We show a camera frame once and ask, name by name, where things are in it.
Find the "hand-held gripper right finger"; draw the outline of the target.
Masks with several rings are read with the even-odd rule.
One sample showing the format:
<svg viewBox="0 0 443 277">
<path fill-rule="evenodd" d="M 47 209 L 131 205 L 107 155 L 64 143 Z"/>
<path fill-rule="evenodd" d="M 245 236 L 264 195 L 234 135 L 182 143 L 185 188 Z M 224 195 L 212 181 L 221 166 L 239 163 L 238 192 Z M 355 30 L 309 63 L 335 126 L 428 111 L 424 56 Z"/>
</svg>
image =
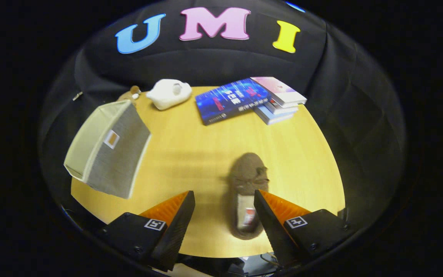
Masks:
<svg viewBox="0 0 443 277">
<path fill-rule="evenodd" d="M 264 190 L 254 207 L 281 267 L 316 260 L 352 236 L 350 223 L 327 209 L 315 212 Z"/>
</svg>

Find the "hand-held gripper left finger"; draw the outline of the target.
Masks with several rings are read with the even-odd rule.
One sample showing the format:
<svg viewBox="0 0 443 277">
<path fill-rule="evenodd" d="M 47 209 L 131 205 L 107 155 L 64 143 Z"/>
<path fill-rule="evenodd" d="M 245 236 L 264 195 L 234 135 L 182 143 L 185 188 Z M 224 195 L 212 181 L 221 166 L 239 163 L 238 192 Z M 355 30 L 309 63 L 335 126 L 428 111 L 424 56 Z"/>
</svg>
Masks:
<svg viewBox="0 0 443 277">
<path fill-rule="evenodd" d="M 177 262 L 194 209 L 195 193 L 188 190 L 141 214 L 123 213 L 97 236 L 127 258 L 167 272 Z"/>
</svg>

